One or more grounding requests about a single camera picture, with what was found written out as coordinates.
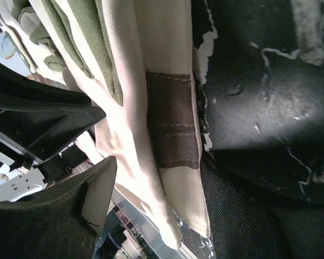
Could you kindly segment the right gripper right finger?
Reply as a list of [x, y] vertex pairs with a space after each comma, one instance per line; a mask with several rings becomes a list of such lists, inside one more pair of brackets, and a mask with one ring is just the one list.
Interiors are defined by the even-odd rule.
[[200, 170], [217, 258], [324, 258], [324, 205], [272, 193], [207, 153]]

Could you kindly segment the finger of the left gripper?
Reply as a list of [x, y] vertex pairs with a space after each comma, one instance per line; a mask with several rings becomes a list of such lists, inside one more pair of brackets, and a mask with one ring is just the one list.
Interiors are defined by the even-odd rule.
[[9, 167], [45, 163], [105, 117], [87, 95], [30, 80], [0, 63], [0, 162]]

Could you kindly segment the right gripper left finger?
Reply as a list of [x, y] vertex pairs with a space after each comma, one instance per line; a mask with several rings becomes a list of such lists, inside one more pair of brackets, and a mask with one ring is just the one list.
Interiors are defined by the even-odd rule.
[[52, 187], [0, 202], [0, 258], [93, 258], [116, 172], [109, 156]]

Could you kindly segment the work glove with grey band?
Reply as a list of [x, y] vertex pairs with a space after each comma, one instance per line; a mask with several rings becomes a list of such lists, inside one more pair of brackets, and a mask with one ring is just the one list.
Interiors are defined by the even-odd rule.
[[106, 118], [81, 146], [113, 155], [115, 187], [179, 249], [180, 217], [203, 237], [210, 220], [192, 71], [190, 1], [0, 1], [31, 69], [76, 85]]

